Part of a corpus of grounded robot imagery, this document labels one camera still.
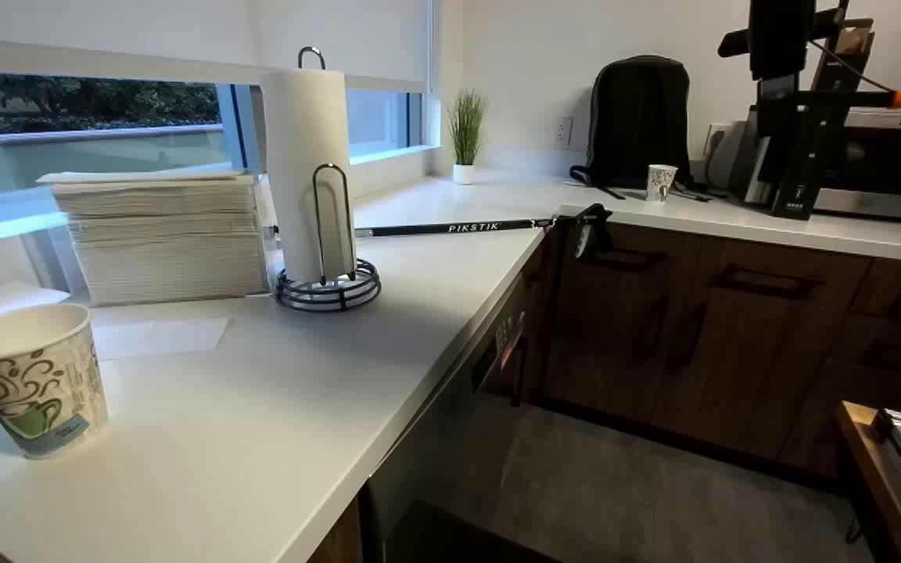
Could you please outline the small green potted plant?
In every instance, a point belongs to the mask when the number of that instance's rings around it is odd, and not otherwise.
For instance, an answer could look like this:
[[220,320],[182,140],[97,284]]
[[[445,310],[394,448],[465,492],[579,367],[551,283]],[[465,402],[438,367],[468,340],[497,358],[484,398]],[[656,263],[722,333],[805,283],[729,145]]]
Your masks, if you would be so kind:
[[468,181],[479,160],[479,140],[480,140],[480,118],[484,118],[484,100],[476,91],[464,91],[454,104],[454,170],[449,174],[456,181]]

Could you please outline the stainless steel dishwasher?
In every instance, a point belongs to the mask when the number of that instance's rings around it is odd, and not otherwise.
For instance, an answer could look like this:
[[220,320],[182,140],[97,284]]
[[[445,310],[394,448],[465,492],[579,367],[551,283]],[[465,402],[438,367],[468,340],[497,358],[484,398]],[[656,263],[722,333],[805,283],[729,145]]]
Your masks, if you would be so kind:
[[539,551],[461,512],[464,502],[495,498],[495,484],[480,481],[504,454],[504,432],[490,421],[500,404],[495,379],[513,369],[525,369],[521,283],[490,302],[360,493],[370,563],[542,563]]

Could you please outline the white paper towel roll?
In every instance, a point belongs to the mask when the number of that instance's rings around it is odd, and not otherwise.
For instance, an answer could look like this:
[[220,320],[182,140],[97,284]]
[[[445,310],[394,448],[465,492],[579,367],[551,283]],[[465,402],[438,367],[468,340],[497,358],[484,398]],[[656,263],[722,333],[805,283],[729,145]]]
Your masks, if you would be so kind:
[[341,71],[280,68],[264,80],[264,174],[291,278],[352,268],[346,187],[346,88]]

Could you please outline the small white paper cup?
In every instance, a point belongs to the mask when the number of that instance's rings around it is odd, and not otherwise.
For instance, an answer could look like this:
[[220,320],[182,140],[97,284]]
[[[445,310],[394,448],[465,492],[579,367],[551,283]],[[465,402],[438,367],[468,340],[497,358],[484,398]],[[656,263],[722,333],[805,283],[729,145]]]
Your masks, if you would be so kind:
[[667,201],[671,187],[676,187],[676,165],[651,162],[646,165],[646,184],[644,184],[646,197]]

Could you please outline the black backpack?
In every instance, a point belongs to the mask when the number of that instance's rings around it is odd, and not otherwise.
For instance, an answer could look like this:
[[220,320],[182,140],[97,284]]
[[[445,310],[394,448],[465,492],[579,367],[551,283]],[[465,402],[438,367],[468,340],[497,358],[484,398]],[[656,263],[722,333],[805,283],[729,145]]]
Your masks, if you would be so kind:
[[570,174],[589,187],[644,187],[653,162],[688,174],[688,71],[653,54],[608,63],[592,88],[589,160]]

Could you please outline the brown wooden cabinets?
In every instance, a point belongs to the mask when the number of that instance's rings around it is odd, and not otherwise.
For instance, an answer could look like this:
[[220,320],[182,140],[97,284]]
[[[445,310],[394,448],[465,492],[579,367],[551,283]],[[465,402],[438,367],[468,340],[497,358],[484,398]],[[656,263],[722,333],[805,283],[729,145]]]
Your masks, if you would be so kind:
[[901,404],[901,259],[566,220],[530,394],[829,479],[835,407]]

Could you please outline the stack of white napkins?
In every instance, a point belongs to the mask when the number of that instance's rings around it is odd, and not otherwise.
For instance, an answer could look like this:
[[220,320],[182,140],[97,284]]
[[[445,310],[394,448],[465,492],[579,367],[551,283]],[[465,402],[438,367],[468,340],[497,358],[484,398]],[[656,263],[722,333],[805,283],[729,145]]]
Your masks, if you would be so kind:
[[94,304],[264,291],[256,179],[243,171],[47,171]]

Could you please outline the black coffee machine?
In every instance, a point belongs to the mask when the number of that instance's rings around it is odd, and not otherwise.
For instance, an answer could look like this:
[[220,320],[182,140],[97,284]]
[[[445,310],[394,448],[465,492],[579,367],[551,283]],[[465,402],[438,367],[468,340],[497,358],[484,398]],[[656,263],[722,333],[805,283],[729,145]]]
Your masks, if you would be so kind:
[[716,194],[769,216],[901,221],[901,88],[867,83],[873,22],[849,0],[750,0],[716,54],[743,56],[758,88]]

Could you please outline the patterned paper cup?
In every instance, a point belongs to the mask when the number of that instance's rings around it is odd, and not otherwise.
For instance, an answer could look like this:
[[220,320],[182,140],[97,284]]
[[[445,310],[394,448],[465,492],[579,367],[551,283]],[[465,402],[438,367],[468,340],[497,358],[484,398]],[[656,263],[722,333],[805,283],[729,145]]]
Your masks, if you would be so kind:
[[0,427],[43,456],[108,423],[91,312],[77,304],[0,316]]

